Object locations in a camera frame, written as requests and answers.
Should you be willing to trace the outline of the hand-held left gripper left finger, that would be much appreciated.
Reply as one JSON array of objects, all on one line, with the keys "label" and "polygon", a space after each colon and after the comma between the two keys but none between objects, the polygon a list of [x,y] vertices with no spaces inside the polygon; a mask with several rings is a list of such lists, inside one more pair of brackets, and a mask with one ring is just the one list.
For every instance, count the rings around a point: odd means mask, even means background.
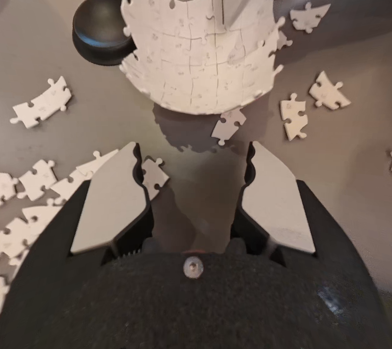
[{"label": "hand-held left gripper left finger", "polygon": [[130,142],[93,175],[70,248],[101,247],[116,257],[135,254],[152,236],[153,212],[141,168],[140,145]]}]

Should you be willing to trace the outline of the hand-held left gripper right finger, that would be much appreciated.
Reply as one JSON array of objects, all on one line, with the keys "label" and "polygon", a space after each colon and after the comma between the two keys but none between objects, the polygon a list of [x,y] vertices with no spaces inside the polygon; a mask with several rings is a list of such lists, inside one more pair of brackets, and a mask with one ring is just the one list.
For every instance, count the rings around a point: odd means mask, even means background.
[{"label": "hand-held left gripper right finger", "polygon": [[280,246],[316,252],[297,180],[291,170],[258,141],[249,143],[231,239],[243,239],[249,254]]}]

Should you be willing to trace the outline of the partly built white puzzle ball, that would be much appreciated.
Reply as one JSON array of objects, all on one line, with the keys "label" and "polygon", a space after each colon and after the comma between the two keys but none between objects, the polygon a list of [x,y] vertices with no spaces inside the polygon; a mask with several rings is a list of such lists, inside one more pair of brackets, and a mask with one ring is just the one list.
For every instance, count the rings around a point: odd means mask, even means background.
[{"label": "partly built white puzzle ball", "polygon": [[246,106],[274,87],[280,28],[274,0],[249,0],[230,27],[222,0],[122,0],[124,34],[136,50],[120,70],[163,108],[193,115]]}]

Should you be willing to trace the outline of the black round ball stand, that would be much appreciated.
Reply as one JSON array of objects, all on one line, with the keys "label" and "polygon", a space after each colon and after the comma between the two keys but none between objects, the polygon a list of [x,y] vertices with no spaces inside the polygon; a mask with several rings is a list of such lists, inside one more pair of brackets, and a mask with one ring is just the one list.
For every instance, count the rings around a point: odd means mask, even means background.
[{"label": "black round ball stand", "polygon": [[121,13],[122,0],[85,0],[75,11],[72,41],[77,52],[88,62],[117,66],[136,50]]}]

